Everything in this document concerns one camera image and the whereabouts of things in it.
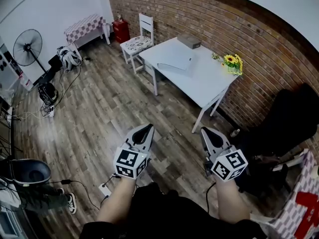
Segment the sunflower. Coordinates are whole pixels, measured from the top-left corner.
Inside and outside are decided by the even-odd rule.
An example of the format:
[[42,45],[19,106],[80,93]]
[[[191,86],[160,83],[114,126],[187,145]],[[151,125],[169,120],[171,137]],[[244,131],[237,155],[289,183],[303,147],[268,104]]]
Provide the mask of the sunflower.
[[225,58],[225,61],[227,61],[229,63],[232,63],[232,64],[238,63],[237,58],[232,56],[232,55],[226,55],[224,58]]
[[237,60],[239,61],[240,64],[243,63],[243,61],[241,60],[240,56],[238,56],[237,54],[235,54],[235,57],[237,58]]

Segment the white table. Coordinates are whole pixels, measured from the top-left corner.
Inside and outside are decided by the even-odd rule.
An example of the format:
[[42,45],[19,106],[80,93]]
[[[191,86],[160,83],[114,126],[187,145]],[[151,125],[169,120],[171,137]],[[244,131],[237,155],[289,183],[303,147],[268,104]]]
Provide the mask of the white table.
[[193,59],[187,71],[181,69],[159,69],[158,63],[167,63],[165,51],[172,50],[172,47],[174,50],[178,50],[187,46],[178,41],[176,37],[141,52],[140,56],[145,60],[146,64],[151,65],[156,96],[158,95],[158,90],[155,69],[172,81],[202,108],[191,131],[194,133],[204,112],[216,103],[210,113],[210,116],[213,115],[229,85],[237,76],[229,74],[227,69],[221,66],[220,62],[212,59],[212,51],[203,46],[193,50],[187,47],[193,52]]

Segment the extension cord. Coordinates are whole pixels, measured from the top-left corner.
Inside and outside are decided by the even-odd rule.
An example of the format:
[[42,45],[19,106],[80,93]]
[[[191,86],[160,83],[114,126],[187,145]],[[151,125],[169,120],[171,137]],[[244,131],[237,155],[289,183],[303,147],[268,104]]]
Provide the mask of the extension cord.
[[105,183],[102,183],[100,186],[99,186],[99,190],[103,193],[103,195],[106,197],[106,198],[109,198],[110,195],[111,195],[111,190],[109,190],[109,188],[105,185]]

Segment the red and white cloth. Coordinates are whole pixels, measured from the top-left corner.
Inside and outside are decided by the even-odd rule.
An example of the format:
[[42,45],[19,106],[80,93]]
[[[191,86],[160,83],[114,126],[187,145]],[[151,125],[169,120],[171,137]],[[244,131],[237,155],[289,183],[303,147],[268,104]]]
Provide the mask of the red and white cloth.
[[[293,192],[290,194],[284,208],[280,211],[275,219],[270,221],[270,225],[283,239],[293,239],[295,233],[305,217],[307,207],[296,203],[298,192],[307,192],[319,196],[319,179],[311,177],[311,171],[317,164],[311,151],[305,154],[303,160],[302,172],[297,178]],[[310,238],[315,227],[312,225],[304,238]]]
[[98,14],[93,14],[80,20],[72,26],[69,26],[64,31],[64,34],[66,35],[68,44],[72,44],[76,40],[94,31],[95,29],[102,28],[103,25],[107,25],[105,19],[103,19],[103,17],[99,16]]

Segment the power strip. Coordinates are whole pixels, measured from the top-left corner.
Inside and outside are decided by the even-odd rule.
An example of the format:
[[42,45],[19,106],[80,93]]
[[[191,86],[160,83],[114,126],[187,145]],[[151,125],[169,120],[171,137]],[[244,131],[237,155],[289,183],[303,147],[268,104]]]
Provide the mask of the power strip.
[[53,117],[54,116],[54,106],[50,106],[49,110],[50,110],[49,117]]
[[99,190],[103,193],[103,195],[107,198],[110,197],[111,195],[111,190],[109,190],[109,188],[105,185],[105,183],[102,183],[100,186],[99,186]]

